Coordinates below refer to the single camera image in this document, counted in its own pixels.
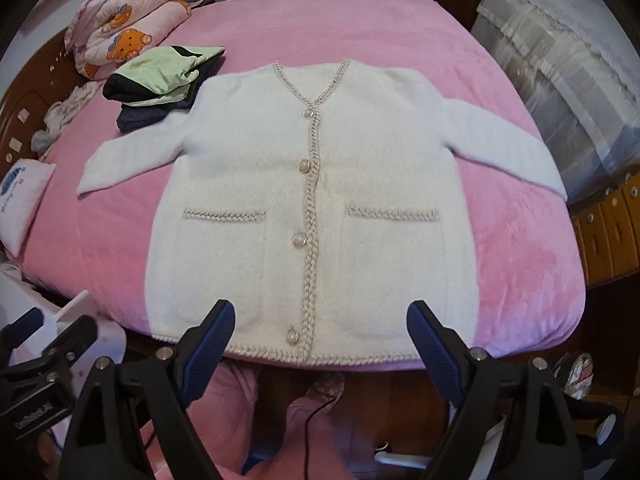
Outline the white fluffy cardigan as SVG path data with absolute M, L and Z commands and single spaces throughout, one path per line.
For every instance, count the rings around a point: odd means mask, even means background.
M 416 300 L 474 338 L 459 158 L 565 195 L 530 133 L 445 98 L 415 70 L 349 60 L 217 76 L 185 118 L 103 143 L 77 194 L 170 167 L 145 270 L 154 337 L 179 339 L 225 299 L 235 356 L 371 365 L 416 358 Z

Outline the white office chair base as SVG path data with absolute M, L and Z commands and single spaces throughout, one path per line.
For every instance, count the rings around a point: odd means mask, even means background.
M 475 463 L 470 479 L 487 479 L 496 457 L 506 419 L 503 418 L 486 434 L 485 442 Z M 394 453 L 388 443 L 379 445 L 374 460 L 382 465 L 425 470 L 432 460 L 430 456 Z

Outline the pink trousers of operator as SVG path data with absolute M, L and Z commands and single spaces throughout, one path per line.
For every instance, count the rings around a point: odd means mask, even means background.
M 225 477 L 241 477 L 250 452 L 259 449 L 272 457 L 250 470 L 252 478 L 381 477 L 372 451 L 398 422 L 408 373 L 349 372 L 346 390 L 335 402 L 305 398 L 319 376 L 231 360 L 218 365 L 188 415 Z

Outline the pink plush bed blanket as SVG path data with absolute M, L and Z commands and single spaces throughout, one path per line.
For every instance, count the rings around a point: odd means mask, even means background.
M 536 125 L 486 50 L 432 0 L 229 0 L 197 10 L 174 44 L 227 51 L 224 71 L 343 58 L 409 67 L 448 98 L 528 132 Z M 55 172 L 21 255 L 25 278 L 65 297 L 90 292 L 100 310 L 146 333 L 143 277 L 152 220 L 170 171 L 75 194 L 86 160 L 116 133 L 117 107 L 96 96 L 55 143 Z M 584 312 L 586 286 L 564 202 L 488 167 L 460 160 L 477 254 L 480 310 L 474 344 L 494 356 L 562 344 Z

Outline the small white printed pillow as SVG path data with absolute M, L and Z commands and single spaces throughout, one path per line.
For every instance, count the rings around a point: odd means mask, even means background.
M 55 169 L 55 164 L 21 158 L 1 182 L 1 243 L 13 257 L 21 253 Z

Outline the wooden drawer cabinet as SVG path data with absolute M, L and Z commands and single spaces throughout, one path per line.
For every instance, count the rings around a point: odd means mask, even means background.
M 588 287 L 639 272 L 639 169 L 570 208 Z

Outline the crumpled grey cloth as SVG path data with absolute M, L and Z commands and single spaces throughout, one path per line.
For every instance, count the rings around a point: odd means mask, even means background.
M 98 92 L 99 88 L 101 88 L 99 82 L 89 81 L 82 86 L 73 88 L 65 100 L 54 102 L 44 115 L 44 127 L 32 135 L 32 140 L 30 140 L 32 151 L 39 156 L 46 154 L 64 129 Z

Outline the dark navy folded garment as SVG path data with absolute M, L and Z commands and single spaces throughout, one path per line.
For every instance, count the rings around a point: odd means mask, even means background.
M 215 76 L 222 64 L 224 64 L 224 56 L 221 54 L 198 66 L 198 76 L 192 84 L 188 85 L 186 96 L 181 101 L 150 106 L 130 106 L 122 104 L 122 108 L 116 119 L 116 125 L 119 131 L 121 133 L 130 133 L 131 131 L 161 122 L 174 110 L 190 110 L 202 84 L 210 77 Z

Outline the dark wooden headboard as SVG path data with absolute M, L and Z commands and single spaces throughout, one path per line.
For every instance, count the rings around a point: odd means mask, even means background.
M 29 59 L 1 100 L 1 177 L 17 159 L 38 157 L 30 139 L 44 127 L 49 107 L 87 81 L 65 51 L 62 30 Z

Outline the green and black folded garment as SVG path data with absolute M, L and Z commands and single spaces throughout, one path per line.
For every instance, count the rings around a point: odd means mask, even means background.
M 107 100 L 133 106 L 182 101 L 223 57 L 224 47 L 154 47 L 119 66 L 102 93 Z

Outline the pink bear print quilt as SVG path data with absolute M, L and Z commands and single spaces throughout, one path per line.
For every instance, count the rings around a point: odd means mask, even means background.
M 64 48 L 78 73 L 102 80 L 160 44 L 191 13 L 182 0 L 86 0 L 66 28 Z

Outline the lace covered storage stack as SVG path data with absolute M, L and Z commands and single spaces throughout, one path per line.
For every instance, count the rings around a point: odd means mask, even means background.
M 475 39 L 506 73 L 568 199 L 639 165 L 639 55 L 602 0 L 482 0 Z

